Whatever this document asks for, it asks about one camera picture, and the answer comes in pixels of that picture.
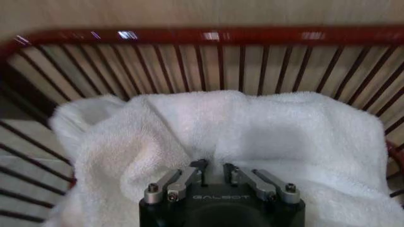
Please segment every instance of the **beige wall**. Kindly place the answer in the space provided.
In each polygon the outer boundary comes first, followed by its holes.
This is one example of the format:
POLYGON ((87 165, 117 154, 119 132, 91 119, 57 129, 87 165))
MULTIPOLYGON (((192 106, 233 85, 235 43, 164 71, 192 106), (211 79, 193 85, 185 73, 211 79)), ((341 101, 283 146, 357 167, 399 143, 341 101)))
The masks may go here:
POLYGON ((0 39, 64 26, 404 22, 403 0, 1 0, 0 39))

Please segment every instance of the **floor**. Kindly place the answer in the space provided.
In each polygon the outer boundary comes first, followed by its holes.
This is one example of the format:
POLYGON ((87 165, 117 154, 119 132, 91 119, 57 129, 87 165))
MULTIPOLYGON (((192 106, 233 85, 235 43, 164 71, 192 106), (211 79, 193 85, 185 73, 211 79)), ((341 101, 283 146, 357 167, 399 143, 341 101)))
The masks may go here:
MULTIPOLYGON (((23 115, 19 116, 21 120, 9 120, 11 112, 16 113, 16 109, 0 99, 1 113, 0 118, 4 123, 11 125, 13 128, 20 130, 24 134, 31 136, 45 145, 53 151, 57 151, 60 154, 63 149, 57 143, 56 137, 51 130, 48 130, 39 123, 25 118, 23 115)), ((71 176, 72 168, 68 164, 57 160, 53 156, 45 153, 41 149, 35 147, 31 143, 24 141, 21 138, 15 136, 8 130, 0 127, 0 142, 24 153, 32 159, 39 161, 41 164, 60 172, 65 176, 71 176)), ((68 190, 68 182, 60 179, 53 174, 48 173, 37 166, 32 165, 23 159, 17 158, 12 154, 9 154, 5 150, 0 149, 0 166, 8 168, 12 171, 33 178, 35 180, 45 183, 47 185, 55 187, 61 191, 68 190)), ((51 204, 57 204, 57 201, 63 198, 61 195, 43 189, 15 177, 11 177, 3 173, 0 173, 0 188, 3 190, 8 190, 11 192, 23 194, 35 198, 36 200, 45 201, 51 204)), ((9 197, 0 195, 0 210, 9 210, 23 214, 29 214, 32 216, 47 218, 49 208, 41 207, 35 204, 29 204, 27 202, 19 201, 9 197)), ((0 227, 37 227, 40 224, 17 220, 13 218, 0 216, 0 227)))

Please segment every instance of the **white towel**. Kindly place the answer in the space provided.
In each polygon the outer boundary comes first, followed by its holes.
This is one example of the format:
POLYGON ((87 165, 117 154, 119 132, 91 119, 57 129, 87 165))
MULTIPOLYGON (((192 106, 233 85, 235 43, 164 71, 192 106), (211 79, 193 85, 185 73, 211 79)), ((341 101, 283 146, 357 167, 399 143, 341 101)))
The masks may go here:
POLYGON ((148 183, 192 160, 261 168, 295 182, 307 226, 401 227, 388 196, 383 125, 367 112, 311 92, 245 96, 236 91, 65 104, 51 120, 73 160, 77 185, 45 226, 139 226, 148 183))

